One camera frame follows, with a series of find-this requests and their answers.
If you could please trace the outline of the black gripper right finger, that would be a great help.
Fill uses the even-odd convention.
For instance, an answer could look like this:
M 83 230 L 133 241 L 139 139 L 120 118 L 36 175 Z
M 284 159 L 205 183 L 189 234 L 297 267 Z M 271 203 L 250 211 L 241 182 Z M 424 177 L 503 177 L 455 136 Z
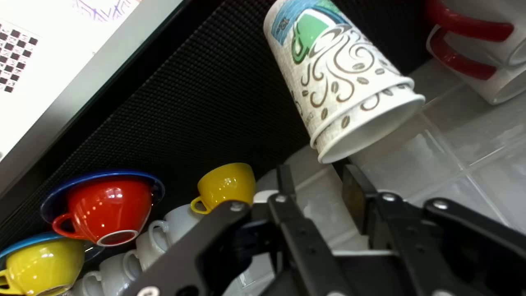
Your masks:
M 393 251 L 416 296 L 526 296 L 526 234 L 447 197 L 412 205 L 353 162 L 343 202 L 369 249 Z

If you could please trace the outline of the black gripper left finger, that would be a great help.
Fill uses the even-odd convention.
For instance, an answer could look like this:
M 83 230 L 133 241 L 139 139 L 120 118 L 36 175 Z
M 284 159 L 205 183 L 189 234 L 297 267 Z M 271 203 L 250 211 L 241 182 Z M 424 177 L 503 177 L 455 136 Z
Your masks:
M 276 179 L 277 192 L 264 203 L 225 202 L 213 208 L 123 296 L 220 296 L 261 253 L 274 267 L 264 296 L 351 296 L 320 231 L 299 210 L 286 164 Z

